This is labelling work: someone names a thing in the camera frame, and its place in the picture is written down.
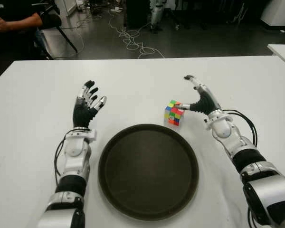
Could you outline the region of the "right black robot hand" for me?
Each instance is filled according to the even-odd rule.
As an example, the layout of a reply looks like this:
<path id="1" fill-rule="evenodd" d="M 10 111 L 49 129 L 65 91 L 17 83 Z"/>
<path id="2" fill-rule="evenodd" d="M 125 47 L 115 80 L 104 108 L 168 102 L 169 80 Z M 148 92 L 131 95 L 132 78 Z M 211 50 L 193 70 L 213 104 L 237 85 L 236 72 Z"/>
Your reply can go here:
<path id="1" fill-rule="evenodd" d="M 199 93 L 200 99 L 192 104 L 175 104 L 175 108 L 199 112 L 205 115 L 209 115 L 216 110 L 222 110 L 218 101 L 205 84 L 200 82 L 195 76 L 191 75 L 185 76 L 184 79 L 193 83 L 193 88 Z"/>

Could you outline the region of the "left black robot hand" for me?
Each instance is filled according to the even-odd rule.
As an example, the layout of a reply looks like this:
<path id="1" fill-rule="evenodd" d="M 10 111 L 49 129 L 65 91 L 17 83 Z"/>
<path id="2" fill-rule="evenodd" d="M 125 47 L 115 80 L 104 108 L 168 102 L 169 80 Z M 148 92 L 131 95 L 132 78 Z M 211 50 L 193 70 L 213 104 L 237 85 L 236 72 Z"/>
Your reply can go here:
<path id="1" fill-rule="evenodd" d="M 76 97 L 73 110 L 73 126 L 88 128 L 92 119 L 96 116 L 107 101 L 106 96 L 102 96 L 98 101 L 96 92 L 98 87 L 94 87 L 95 81 L 87 81 L 80 89 Z"/>

